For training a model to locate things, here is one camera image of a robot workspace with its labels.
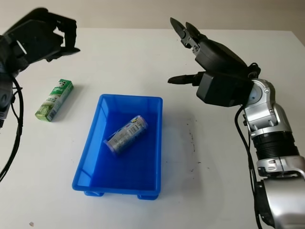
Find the green juice box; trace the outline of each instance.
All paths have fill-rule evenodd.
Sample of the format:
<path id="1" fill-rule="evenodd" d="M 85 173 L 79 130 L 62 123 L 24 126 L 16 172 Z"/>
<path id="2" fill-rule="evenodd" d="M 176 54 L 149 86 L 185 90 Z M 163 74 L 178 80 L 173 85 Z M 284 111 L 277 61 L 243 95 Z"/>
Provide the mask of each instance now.
<path id="1" fill-rule="evenodd" d="M 60 79 L 58 85 L 54 87 L 49 97 L 36 112 L 35 116 L 43 121 L 52 121 L 72 89 L 73 84 L 70 80 Z"/>

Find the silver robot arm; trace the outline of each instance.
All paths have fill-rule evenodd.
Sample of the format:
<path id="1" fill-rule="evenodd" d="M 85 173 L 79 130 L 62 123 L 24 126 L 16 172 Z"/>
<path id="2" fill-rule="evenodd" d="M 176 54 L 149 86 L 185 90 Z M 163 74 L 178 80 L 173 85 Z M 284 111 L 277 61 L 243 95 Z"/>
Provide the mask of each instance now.
<path id="1" fill-rule="evenodd" d="M 246 125 L 257 150 L 257 205 L 262 220 L 276 229 L 305 229 L 305 159 L 299 155 L 273 85 L 253 79 L 244 108 Z"/>

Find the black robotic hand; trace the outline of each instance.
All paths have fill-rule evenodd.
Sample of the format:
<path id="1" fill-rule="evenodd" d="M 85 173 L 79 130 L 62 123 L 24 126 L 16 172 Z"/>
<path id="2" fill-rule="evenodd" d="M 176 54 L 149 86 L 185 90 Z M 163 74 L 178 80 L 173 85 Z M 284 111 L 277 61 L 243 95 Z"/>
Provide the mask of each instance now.
<path id="1" fill-rule="evenodd" d="M 256 63 L 247 66 L 234 52 L 223 44 L 208 39 L 192 24 L 184 27 L 171 18 L 171 24 L 184 47 L 196 56 L 195 60 L 206 70 L 192 75 L 172 77 L 168 83 L 199 86 L 197 96 L 207 104 L 235 106 L 245 104 L 258 78 L 260 68 Z"/>

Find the robotic hand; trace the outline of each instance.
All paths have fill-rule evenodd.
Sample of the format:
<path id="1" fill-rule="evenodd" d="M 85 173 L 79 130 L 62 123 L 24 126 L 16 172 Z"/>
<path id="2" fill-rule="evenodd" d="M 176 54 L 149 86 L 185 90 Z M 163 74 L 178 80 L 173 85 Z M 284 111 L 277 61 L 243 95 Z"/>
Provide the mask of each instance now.
<path id="1" fill-rule="evenodd" d="M 182 44 L 195 54 L 195 60 L 206 70 L 195 75 L 170 78 L 169 83 L 199 86 L 197 96 L 207 104 L 241 105 L 236 114 L 237 130 L 246 146 L 254 194 L 257 225 L 261 219 L 276 229 L 305 228 L 305 159 L 294 145 L 292 130 L 283 108 L 275 102 L 273 85 L 258 79 L 256 63 L 247 66 L 224 45 L 208 39 L 193 25 L 186 28 L 171 18 L 171 24 Z M 237 118 L 244 111 L 244 125 L 256 148 L 258 173 Z"/>
<path id="2" fill-rule="evenodd" d="M 53 32 L 56 28 L 65 33 L 65 47 L 63 37 Z M 45 8 L 33 10 L 0 36 L 0 128 L 13 98 L 13 78 L 31 63 L 79 52 L 75 39 L 76 21 Z"/>

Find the white wall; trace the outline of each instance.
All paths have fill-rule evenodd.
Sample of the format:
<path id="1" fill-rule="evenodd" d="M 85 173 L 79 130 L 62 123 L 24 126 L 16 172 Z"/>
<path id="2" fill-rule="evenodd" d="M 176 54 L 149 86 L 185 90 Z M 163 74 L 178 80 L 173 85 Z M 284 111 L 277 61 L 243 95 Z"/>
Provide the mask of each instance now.
<path id="1" fill-rule="evenodd" d="M 289 30 L 305 43 L 305 0 L 2 0 L 0 27 L 38 6 L 79 27 L 170 28 L 175 17 L 201 29 Z"/>

